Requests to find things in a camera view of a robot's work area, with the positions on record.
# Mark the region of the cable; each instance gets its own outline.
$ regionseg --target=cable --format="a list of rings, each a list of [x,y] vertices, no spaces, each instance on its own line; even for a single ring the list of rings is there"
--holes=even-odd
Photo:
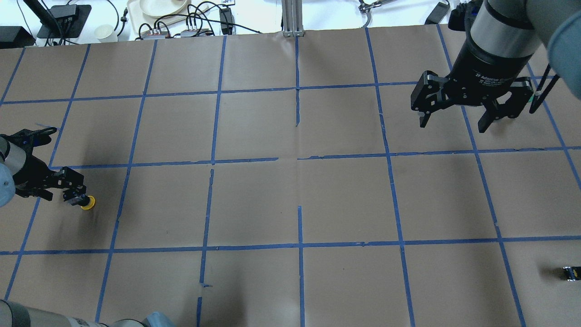
[[[192,6],[196,9],[196,11],[194,11],[194,18],[193,18],[193,22],[194,24],[196,23],[196,16],[200,19],[200,30],[202,29],[202,27],[204,26],[204,21],[202,20],[202,17],[198,14],[198,12],[202,13],[202,15],[204,15],[204,18],[207,20],[208,17],[206,16],[206,13],[200,10],[200,6],[198,5],[197,7],[195,5],[189,4],[188,5],[188,16],[191,15],[191,13],[189,13],[189,7]],[[210,22],[208,22],[208,25],[210,26],[210,31],[212,31],[212,34],[214,34],[214,29],[212,28],[212,24],[210,24]]]
[[[129,10],[127,8],[125,8],[125,10],[123,11],[123,16],[121,17],[121,30],[119,30],[119,33],[117,33],[117,36],[120,36],[121,33],[123,33],[123,30],[125,29],[125,24],[127,24],[127,13],[129,12]]]
[[[162,32],[162,28],[159,26],[159,24],[163,24],[163,26],[166,27],[167,37],[171,37],[171,33],[170,33],[169,27],[167,27],[167,25],[164,22],[162,22],[161,20],[157,23],[157,29],[160,31],[160,33]]]
[[[173,17],[173,16],[188,17],[188,15],[184,15],[182,13],[172,13],[172,14],[169,14],[169,15],[164,15],[162,17],[159,17],[157,20],[161,20],[161,19],[168,18],[168,17]],[[238,27],[241,27],[241,28],[243,28],[245,30],[249,30],[251,32],[258,33],[258,34],[262,34],[261,31],[253,30],[250,27],[242,26],[240,24],[229,23],[229,22],[222,22],[221,20],[213,20],[213,19],[207,19],[207,18],[201,18],[201,17],[198,17],[198,18],[199,19],[203,19],[203,20],[205,20],[207,22],[221,23],[221,24],[226,24],[226,25],[229,25],[229,26],[238,26]]]
[[[107,2],[113,6],[113,9],[115,9],[115,13],[117,14],[117,24],[115,24],[115,28],[113,29],[113,31],[116,31],[117,28],[119,27],[119,10],[117,10],[117,7],[115,7],[111,0],[107,0]]]
[[[51,10],[48,8],[48,6],[46,5],[46,3],[44,3],[44,0],[40,0],[40,2],[42,2],[42,4],[46,7],[46,11],[50,14],[50,16],[53,18],[53,20],[56,23],[56,26],[59,28],[59,33],[60,33],[60,37],[63,38],[64,34],[63,34],[63,29],[61,28],[58,20],[56,20],[55,15],[52,14]]]
[[[138,37],[138,38],[136,38],[136,40],[143,40],[143,38],[141,37],[141,28],[142,28],[143,26],[147,26],[147,27],[149,28],[149,30],[150,30],[150,31],[153,31],[153,28],[151,28],[151,25],[150,25],[150,24],[147,24],[147,23],[143,23],[143,24],[141,24],[141,26],[139,27],[139,30],[138,30],[138,32],[139,32],[139,37]]]
[[[30,33],[30,36],[33,36],[33,32],[30,30],[30,26],[28,26],[28,22],[26,21],[26,17],[24,17],[24,12],[22,12],[22,8],[20,7],[19,0],[16,0],[16,4],[18,5],[18,9],[20,9],[20,13],[22,14],[22,18],[24,19],[24,24],[26,24],[26,27],[28,28],[28,32]]]
[[[557,83],[559,78],[561,78],[559,75],[555,74],[555,76],[551,79],[551,81],[547,85],[547,88],[542,91],[543,85],[544,85],[545,81],[547,80],[547,77],[548,77],[548,74],[550,71],[551,71],[551,65],[549,64],[549,65],[547,65],[547,68],[544,71],[543,78],[541,78],[541,81],[539,82],[539,86],[537,86],[537,91],[535,92],[535,95],[533,96],[533,101],[530,104],[529,113],[534,113],[535,111],[537,111],[537,109],[541,106],[541,104],[543,103],[543,101],[547,97],[548,93],[553,89],[553,87],[555,86],[555,84]]]

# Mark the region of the yellow cap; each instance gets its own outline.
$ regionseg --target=yellow cap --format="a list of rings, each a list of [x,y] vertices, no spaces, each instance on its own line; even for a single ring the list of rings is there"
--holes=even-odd
[[[81,207],[81,209],[83,209],[83,210],[91,210],[95,206],[95,203],[97,203],[97,201],[95,200],[95,198],[93,196],[89,196],[89,204],[87,204],[84,207]]]

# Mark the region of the black power brick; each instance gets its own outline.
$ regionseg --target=black power brick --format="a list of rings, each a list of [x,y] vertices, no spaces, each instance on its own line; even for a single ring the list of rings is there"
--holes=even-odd
[[[234,18],[232,17],[232,9],[230,7],[220,8],[220,21],[233,24]],[[232,35],[234,29],[233,25],[221,24],[222,35]]]

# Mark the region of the blue tape grid line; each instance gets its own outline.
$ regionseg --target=blue tape grid line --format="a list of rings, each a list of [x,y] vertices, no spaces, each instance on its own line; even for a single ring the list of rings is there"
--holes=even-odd
[[[381,95],[379,93],[379,83],[377,78],[377,69],[375,66],[375,57],[373,54],[373,47],[371,45],[371,37],[369,35],[369,29],[365,28],[365,37],[367,38],[367,45],[369,47],[369,54],[371,57],[371,67],[373,68],[373,79],[375,82],[375,93],[377,96],[377,107],[379,110],[379,121],[381,123],[381,130],[383,134],[383,145],[385,146],[385,153],[390,154],[389,152],[389,144],[387,139],[387,133],[385,132],[385,122],[383,121],[383,108],[381,105]],[[401,256],[401,269],[403,273],[404,279],[404,286],[406,289],[406,299],[407,299],[407,309],[410,315],[410,326],[415,326],[415,317],[414,317],[414,307],[412,304],[411,299],[411,290],[410,290],[410,278],[407,273],[407,261],[406,261],[406,249],[405,249],[405,242],[403,239],[403,232],[401,231],[401,220],[399,215],[399,206],[397,204],[397,193],[396,193],[396,185],[393,179],[393,169],[392,169],[392,159],[391,155],[387,155],[387,162],[388,162],[388,175],[389,175],[389,186],[392,192],[392,199],[393,199],[393,209],[396,216],[396,226],[397,226],[397,238],[400,246],[400,256]]]
[[[304,316],[304,258],[303,258],[303,207],[297,209],[299,216],[299,301],[300,301],[300,327],[305,326]]]
[[[87,50],[85,51],[85,57],[83,58],[83,62],[81,64],[81,67],[79,68],[78,75],[77,75],[77,80],[76,80],[75,85],[73,87],[73,92],[71,94],[71,98],[73,98],[74,95],[75,95],[75,93],[77,92],[78,82],[81,80],[81,75],[83,73],[83,70],[85,69],[85,63],[87,62],[87,57],[89,55],[89,49],[90,48],[91,48],[91,46],[90,45],[87,45]],[[13,80],[15,74],[16,74],[16,71],[17,71],[17,69],[18,69],[18,67],[20,65],[20,61],[22,60],[23,55],[24,55],[24,49],[22,50],[22,53],[20,54],[20,58],[19,58],[18,62],[16,63],[16,67],[14,68],[14,71],[12,72],[12,76],[10,77],[10,81],[9,81],[8,85],[6,86],[6,90],[4,91],[4,95],[2,96],[2,98],[4,98],[6,96],[6,94],[8,93],[8,89],[9,89],[9,87],[10,87],[10,85],[12,83],[12,80]],[[63,123],[62,123],[61,128],[60,128],[60,133],[59,133],[59,136],[57,137],[56,142],[55,142],[55,147],[54,147],[54,149],[52,151],[51,162],[52,162],[52,160],[53,160],[53,158],[55,156],[56,148],[59,145],[60,136],[62,135],[62,130],[63,130],[63,127],[64,127],[64,123],[66,121],[66,117],[67,117],[67,114],[68,114],[69,109],[70,109],[70,102],[69,102],[69,106],[67,107],[67,112],[64,115]],[[4,298],[6,300],[8,299],[8,297],[10,296],[10,292],[12,291],[12,286],[14,285],[14,280],[16,279],[16,274],[18,273],[18,268],[20,266],[20,260],[22,259],[22,255],[23,255],[24,249],[26,248],[26,243],[28,242],[28,237],[30,235],[30,230],[32,229],[32,226],[33,226],[33,223],[34,223],[34,218],[36,217],[36,213],[38,211],[39,204],[40,204],[40,198],[38,198],[36,200],[36,203],[35,203],[34,209],[33,209],[33,213],[30,216],[30,221],[28,222],[28,226],[27,226],[26,232],[24,234],[24,239],[22,240],[22,245],[20,246],[19,255],[18,255],[18,258],[16,259],[16,263],[14,265],[14,270],[12,271],[12,276],[10,277],[10,282],[8,284],[8,287],[6,288],[6,294],[4,295]]]
[[[295,36],[296,125],[300,123],[299,37]]]
[[[445,239],[445,240],[405,240],[404,245],[436,245],[436,244],[473,244],[473,243],[519,243],[519,242],[543,242],[543,241],[581,241],[581,235],[565,236],[524,236],[503,237],[502,239]],[[247,251],[247,250],[273,250],[278,248],[317,248],[317,247],[366,247],[366,246],[399,246],[398,240],[371,241],[371,242],[325,242],[325,243],[281,243],[281,244],[257,244],[248,246],[188,246],[188,247],[155,247],[155,248],[115,248],[113,253],[162,253],[162,252],[202,252],[206,251]],[[109,249],[85,249],[85,250],[24,250],[24,251],[0,251],[0,255],[59,255],[59,254],[107,254]]]
[[[103,274],[103,282],[101,284],[101,292],[99,293],[99,301],[97,302],[97,308],[95,313],[95,321],[99,321],[101,317],[101,307],[103,305],[103,299],[105,298],[105,289],[107,286],[107,279],[109,278],[109,269],[111,267],[111,260],[113,258],[113,253],[115,249],[115,241],[117,239],[117,232],[119,230],[119,219],[123,211],[123,204],[125,201],[125,195],[127,192],[127,185],[129,184],[129,176],[131,174],[131,165],[133,163],[133,156],[135,154],[135,144],[137,143],[137,135],[139,134],[139,125],[141,124],[141,116],[143,114],[145,95],[149,87],[149,78],[151,77],[151,71],[153,68],[153,60],[155,59],[155,51],[157,49],[157,40],[153,42],[153,49],[151,53],[151,59],[149,61],[149,68],[147,73],[147,78],[145,79],[145,85],[143,94],[141,96],[141,103],[139,105],[139,112],[137,114],[137,121],[135,122],[135,130],[133,132],[133,140],[131,142],[131,152],[129,153],[129,163],[127,166],[127,173],[125,174],[125,181],[123,182],[123,190],[121,191],[121,199],[119,201],[119,210],[117,211],[117,219],[115,220],[115,227],[113,229],[113,236],[111,237],[111,244],[109,246],[109,251],[107,255],[107,263],[105,265],[105,273]]]
[[[22,57],[24,56],[25,50],[26,50],[26,48],[22,48],[22,51],[20,52],[20,56],[18,57],[18,61],[16,62],[16,66],[14,66],[14,70],[12,71],[12,75],[10,75],[10,79],[8,80],[8,84],[6,84],[6,88],[4,89],[4,93],[2,94],[2,98],[0,98],[0,106],[2,106],[2,104],[4,103],[4,100],[6,99],[6,94],[8,94],[8,89],[10,89],[10,85],[12,85],[12,81],[14,80],[14,77],[16,76],[16,71],[18,70],[18,67],[20,66],[20,62],[22,61]]]
[[[529,74],[531,76],[534,76],[535,74],[533,74],[533,70],[530,67],[529,63],[526,64],[526,67],[529,70]],[[536,79],[533,79],[533,83],[535,84],[536,87],[539,87],[539,83],[537,82]],[[575,177],[575,180],[577,181],[577,186],[581,190],[581,180],[579,179],[579,174],[577,173],[577,169],[575,168],[575,164],[573,163],[573,160],[571,159],[571,155],[569,153],[569,148],[567,148],[567,146],[565,145],[565,140],[563,139],[563,136],[561,135],[561,132],[559,131],[559,128],[557,127],[557,123],[555,122],[555,119],[553,118],[553,114],[551,113],[551,110],[548,107],[547,101],[543,101],[543,106],[545,108],[545,111],[547,112],[547,115],[548,115],[549,120],[551,121],[551,124],[553,125],[553,129],[555,129],[555,134],[557,134],[557,138],[559,139],[559,142],[561,143],[561,149],[565,152],[565,156],[567,157],[567,161],[569,161],[569,165],[571,166],[571,170],[573,171],[573,176]]]
[[[452,69],[452,62],[450,60],[450,55],[448,53],[448,49],[446,47],[446,42],[444,40],[444,35],[442,34],[442,29],[440,28],[439,25],[436,25],[437,28],[437,32],[438,35],[440,35],[440,41],[442,42],[442,47],[444,49],[444,54],[446,56],[446,61],[448,62],[448,67],[450,68],[450,70]],[[498,244],[500,246],[500,252],[502,254],[503,257],[503,261],[504,261],[504,267],[507,271],[507,276],[508,276],[508,283],[510,284],[510,288],[512,291],[512,297],[514,299],[514,303],[517,309],[517,313],[518,313],[518,318],[520,320],[521,323],[521,327],[525,327],[526,326],[526,322],[525,322],[525,317],[522,313],[522,308],[521,308],[521,302],[518,298],[518,293],[517,293],[517,288],[515,287],[514,284],[514,279],[512,278],[512,272],[511,272],[511,268],[510,268],[510,263],[508,262],[508,256],[506,253],[506,249],[504,247],[504,242],[503,242],[503,237],[502,234],[500,232],[500,227],[498,226],[498,220],[496,218],[496,212],[494,210],[494,205],[492,203],[492,197],[490,196],[490,190],[488,188],[488,183],[486,181],[486,175],[484,173],[484,169],[482,168],[482,162],[480,160],[480,154],[478,151],[478,147],[476,146],[476,141],[474,139],[474,134],[472,132],[472,127],[470,126],[470,121],[468,120],[468,115],[466,113],[466,108],[464,106],[460,106],[462,108],[462,115],[464,116],[464,122],[466,123],[466,128],[468,129],[468,135],[470,136],[470,142],[472,143],[472,148],[474,150],[474,157],[476,158],[476,164],[478,165],[478,170],[480,171],[480,178],[482,179],[482,185],[484,187],[484,191],[486,194],[486,199],[488,200],[488,207],[490,208],[490,214],[492,216],[492,221],[494,223],[494,228],[496,230],[496,236],[498,239]]]
[[[52,166],[52,162],[55,160],[56,150],[59,147],[60,138],[64,132],[64,126],[67,122],[67,118],[69,117],[69,112],[71,111],[71,106],[73,105],[73,99],[75,94],[77,93],[78,82],[81,80],[81,75],[83,70],[85,69],[85,64],[87,62],[87,58],[89,57],[89,51],[91,50],[91,45],[87,45],[87,50],[85,51],[85,57],[83,58],[83,63],[81,64],[81,69],[78,72],[77,80],[74,83],[73,92],[71,93],[71,97],[69,99],[69,104],[67,105],[67,110],[64,112],[63,122],[60,125],[59,134],[56,136],[55,147],[52,149],[51,160],[49,161],[49,166]]]
[[[218,75],[218,91],[216,95],[216,113],[214,115],[214,134],[212,136],[211,164],[216,163],[216,139],[218,137],[218,118],[220,117],[220,98],[222,96],[222,75],[224,73],[224,54],[226,53],[226,36],[222,41],[222,57],[220,57],[220,74]]]
[[[446,55],[446,59],[448,61],[448,64],[451,65],[450,62],[450,57],[449,54],[447,52],[446,49],[446,45],[442,36],[442,32],[439,26],[437,26],[439,35],[440,35],[440,39],[442,41],[443,47],[444,47],[444,53]],[[394,206],[395,210],[397,210],[397,199],[395,198],[395,186],[393,184],[393,173],[391,171],[391,163],[390,163],[390,157],[395,157],[395,156],[402,156],[402,155],[440,155],[440,154],[475,154],[476,158],[477,158],[477,162],[478,162],[478,166],[479,166],[479,170],[481,173],[481,177],[483,178],[483,185],[486,189],[486,195],[487,195],[487,199],[489,200],[489,205],[491,207],[491,213],[493,215],[493,220],[496,223],[496,216],[494,214],[494,208],[492,206],[492,200],[490,198],[490,194],[488,192],[487,189],[487,185],[486,185],[486,180],[484,177],[484,172],[482,169],[482,165],[480,163],[479,160],[479,154],[480,153],[498,153],[498,152],[527,152],[527,151],[565,151],[567,159],[569,161],[569,164],[571,165],[573,174],[575,176],[575,179],[581,189],[581,182],[579,180],[579,175],[575,169],[575,166],[571,160],[571,156],[569,155],[568,150],[581,150],[581,147],[567,147],[565,145],[565,142],[561,136],[561,133],[559,132],[557,125],[555,123],[555,120],[549,110],[549,107],[547,105],[546,102],[543,103],[547,114],[549,115],[549,118],[551,120],[551,123],[553,124],[553,127],[555,129],[555,132],[560,140],[561,143],[561,147],[553,147],[553,148],[528,148],[528,149],[520,149],[520,150],[516,150],[516,149],[493,149],[493,150],[478,150],[476,148],[476,144],[474,141],[474,135],[472,134],[469,122],[467,120],[467,116],[465,113],[465,108],[462,108],[462,112],[464,115],[464,119],[465,122],[467,124],[467,128],[469,131],[469,135],[471,136],[471,141],[472,141],[472,146],[473,146],[473,150],[459,150],[459,151],[431,151],[431,152],[399,152],[399,153],[391,153],[388,150],[388,143],[387,143],[387,139],[385,136],[385,124],[383,122],[383,115],[382,115],[382,107],[381,107],[381,96],[378,92],[379,90],[379,86],[391,86],[391,85],[413,85],[416,84],[417,82],[414,81],[409,81],[409,82],[395,82],[395,83],[379,83],[378,79],[377,79],[377,73],[376,73],[376,68],[375,68],[375,60],[374,60],[374,56],[373,56],[373,52],[372,52],[372,46],[371,46],[371,40],[369,37],[369,33],[368,30],[365,29],[366,32],[366,36],[367,36],[367,41],[368,41],[368,46],[370,48],[370,56],[371,56],[371,60],[372,60],[372,67],[374,70],[374,82],[372,84],[344,84],[344,85],[329,85],[329,86],[304,86],[301,87],[299,84],[299,66],[298,66],[298,55],[299,55],[299,47],[298,47],[298,38],[295,39],[295,46],[296,46],[296,52],[295,52],[295,59],[296,59],[296,87],[286,87],[286,88],[262,88],[262,89],[251,89],[251,90],[228,90],[228,91],[222,91],[221,90],[221,79],[222,79],[222,73],[223,73],[223,66],[224,66],[224,52],[225,52],[225,43],[226,43],[226,39],[224,37],[224,41],[223,41],[223,48],[222,48],[222,54],[221,54],[221,62],[220,62],[220,77],[219,77],[219,81],[218,81],[218,90],[217,91],[202,91],[202,92],[185,92],[185,93],[163,93],[163,94],[147,94],[147,87],[149,84],[149,78],[150,78],[150,74],[151,74],[151,68],[153,65],[153,58],[155,56],[155,49],[157,46],[157,41],[155,41],[154,46],[153,46],[153,52],[152,52],[152,59],[150,61],[150,66],[149,66],[149,70],[148,70],[148,76],[147,76],[147,80],[146,80],[146,85],[144,88],[144,92],[142,95],[121,95],[121,96],[111,96],[111,97],[85,97],[85,98],[75,98],[74,95],[76,93],[76,89],[78,86],[78,83],[80,81],[80,77],[82,74],[82,71],[84,69],[87,57],[88,57],[88,52],[90,49],[90,45],[87,46],[87,51],[85,53],[85,57],[83,59],[83,64],[81,65],[81,69],[80,72],[77,76],[77,80],[76,80],[76,84],[74,86],[73,89],[73,93],[71,95],[71,98],[64,98],[64,99],[41,99],[41,100],[27,100],[27,101],[5,101],[6,95],[8,94],[9,91],[9,87],[13,81],[13,79],[15,78],[17,69],[20,65],[20,62],[23,58],[25,49],[22,50],[19,59],[16,63],[16,66],[14,68],[14,71],[12,72],[12,75],[8,81],[8,84],[6,86],[6,89],[4,91],[4,93],[2,94],[2,98],[0,99],[0,106],[2,104],[29,104],[29,103],[43,103],[43,102],[69,102],[68,106],[67,106],[67,111],[65,113],[65,116],[63,118],[63,123],[61,125],[61,133],[59,133],[59,136],[57,138],[57,141],[55,143],[55,148],[53,150],[53,153],[51,155],[51,163],[54,159],[54,156],[56,154],[56,149],[58,147],[59,141],[60,141],[60,135],[62,134],[62,130],[64,129],[64,125],[66,123],[66,118],[68,116],[68,113],[70,111],[70,107],[73,101],[91,101],[91,100],[102,100],[102,99],[122,99],[122,98],[141,98],[141,106],[139,109],[139,115],[138,115],[138,121],[136,123],[136,129],[135,129],[135,133],[134,133],[134,140],[133,140],[133,145],[132,145],[132,150],[131,150],[131,155],[130,155],[130,162],[128,164],[118,164],[118,165],[90,165],[90,166],[71,166],[71,168],[77,169],[77,168],[127,168],[128,172],[125,178],[125,183],[124,183],[124,188],[123,188],[123,193],[121,196],[121,201],[120,201],[120,205],[119,205],[119,211],[118,211],[118,217],[117,217],[117,221],[116,221],[116,225],[114,227],[114,233],[113,233],[113,237],[112,237],[112,242],[111,242],[111,246],[109,249],[77,249],[77,250],[25,250],[26,247],[26,242],[28,239],[28,236],[30,234],[30,230],[32,228],[32,225],[34,223],[34,217],[36,215],[36,212],[38,210],[38,206],[40,204],[40,200],[37,199],[37,202],[35,203],[35,207],[31,216],[31,219],[29,221],[26,233],[24,235],[24,240],[23,243],[21,245],[21,248],[19,251],[0,251],[0,255],[17,255],[17,260],[15,263],[15,268],[13,270],[10,282],[9,282],[9,286],[6,290],[6,294],[5,294],[5,299],[8,299],[9,295],[10,295],[10,291],[12,289],[13,283],[15,281],[15,277],[17,274],[17,270],[21,261],[21,258],[23,255],[49,255],[49,254],[108,254],[108,258],[107,258],[107,265],[106,265],[106,271],[105,271],[105,275],[103,277],[103,284],[102,284],[102,289],[101,289],[101,293],[100,293],[100,297],[99,297],[99,303],[98,303],[98,310],[96,313],[96,320],[98,321],[99,316],[100,316],[100,311],[101,311],[101,305],[102,305],[102,301],[103,301],[103,297],[104,297],[104,292],[105,292],[105,287],[106,287],[106,279],[108,276],[108,271],[110,268],[110,262],[111,262],[111,257],[114,253],[155,253],[155,252],[176,252],[176,251],[201,251],[203,253],[203,255],[207,252],[207,251],[242,251],[242,250],[260,250],[260,249],[275,249],[275,248],[298,248],[299,249],[299,270],[300,270],[300,305],[301,305],[301,326],[304,326],[304,276],[303,276],[303,258],[302,258],[302,252],[304,248],[307,247],[353,247],[353,246],[400,246],[402,252],[402,263],[404,263],[405,260],[405,253],[403,251],[403,246],[405,245],[430,245],[430,244],[466,244],[466,243],[499,243],[501,246],[501,252],[503,253],[503,260],[505,261],[505,265],[507,268],[507,274],[509,276],[510,279],[510,284],[511,284],[511,290],[513,292],[513,296],[515,297],[515,303],[517,305],[517,310],[519,311],[519,319],[521,320],[521,324],[523,326],[525,326],[524,323],[524,318],[522,316],[522,311],[520,310],[520,305],[518,302],[518,296],[516,294],[516,290],[514,287],[514,282],[512,281],[512,275],[510,272],[510,267],[508,266],[508,259],[505,253],[505,249],[504,249],[504,242],[522,242],[522,241],[552,241],[552,240],[581,240],[581,236],[577,236],[577,235],[573,235],[573,236],[545,236],[545,237],[507,237],[504,238],[501,236],[500,234],[500,229],[498,227],[496,227],[497,229],[497,238],[494,239],[450,239],[450,240],[408,240],[405,241],[403,240],[403,236],[401,235],[401,225],[399,222],[399,215],[397,215],[397,224],[398,224],[398,241],[375,241],[375,242],[334,242],[334,243],[303,243],[302,240],[302,208],[299,207],[299,242],[298,243],[285,243],[285,244],[262,244],[262,245],[251,245],[251,246],[214,246],[214,247],[208,247],[207,246],[207,231],[208,231],[208,227],[209,227],[209,210],[207,212],[207,221],[206,221],[206,227],[205,227],[205,241],[204,241],[204,246],[201,247],[169,247],[169,248],[115,248],[114,247],[114,240],[116,238],[116,234],[117,234],[117,230],[118,230],[118,226],[119,226],[119,217],[121,215],[121,210],[123,207],[123,200],[124,200],[124,195],[125,195],[125,191],[127,189],[127,183],[128,183],[128,178],[129,178],[129,174],[130,174],[130,170],[131,167],[133,166],[164,166],[164,165],[196,165],[196,164],[222,164],[222,163],[233,163],[233,162],[260,162],[260,161],[275,161],[278,158],[251,158],[251,159],[229,159],[229,160],[215,160],[215,142],[216,142],[216,131],[217,131],[217,119],[218,119],[218,111],[219,111],[219,97],[221,93],[253,93],[253,92],[267,92],[267,91],[286,91],[286,90],[293,90],[295,89],[297,92],[297,125],[300,122],[300,106],[299,106],[299,91],[301,89],[305,89],[305,90],[316,90],[316,89],[326,89],[326,88],[350,88],[350,87],[375,87],[376,88],[376,93],[377,93],[377,97],[378,97],[378,107],[379,107],[379,114],[380,114],[380,120],[381,120],[381,125],[382,125],[382,130],[383,130],[383,137],[384,137],[384,145],[386,147],[386,153],[384,154],[353,154],[353,155],[327,155],[327,156],[312,156],[309,158],[300,158],[299,160],[308,160],[308,159],[336,159],[336,158],[368,158],[368,157],[386,157],[388,160],[388,171],[389,171],[389,175],[390,175],[390,184],[392,187],[392,195],[394,195],[394,204],[396,204]],[[530,66],[528,65],[528,69],[530,72],[530,75],[533,79],[533,82],[535,84],[537,84],[536,79],[539,79],[541,77],[539,76],[534,76]],[[212,160],[210,161],[198,161],[198,162],[151,162],[151,163],[132,163],[132,156],[134,153],[134,149],[135,149],[135,141],[137,139],[137,133],[138,133],[138,128],[139,128],[139,122],[141,120],[141,114],[142,114],[142,109],[143,109],[143,104],[144,104],[144,100],[147,97],[167,97],[167,96],[180,96],[180,95],[198,95],[198,94],[217,94],[218,95],[218,100],[217,100],[217,104],[216,104],[216,117],[215,117],[215,121],[214,121],[214,137],[213,137],[213,156],[212,156]],[[213,169],[211,170],[211,176],[210,176],[210,188],[209,188],[209,202],[211,201],[211,184],[213,182]],[[407,270],[406,270],[406,266],[403,265],[403,269],[404,269],[404,276],[407,278]],[[409,282],[406,280],[406,294],[408,295],[408,309],[410,310],[410,317],[411,317],[411,321],[412,321],[412,325],[415,324],[415,322],[413,321],[413,309],[411,306],[411,296],[409,294]],[[198,311],[196,314],[196,325],[200,324],[200,318],[201,318],[201,307],[202,307],[202,298],[199,297],[198,298]]]

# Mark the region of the paper cup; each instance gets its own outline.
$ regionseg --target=paper cup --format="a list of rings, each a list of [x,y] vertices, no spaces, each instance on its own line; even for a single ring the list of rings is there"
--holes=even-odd
[[[99,42],[117,42],[115,29],[109,24],[101,25],[95,29],[95,37]]]

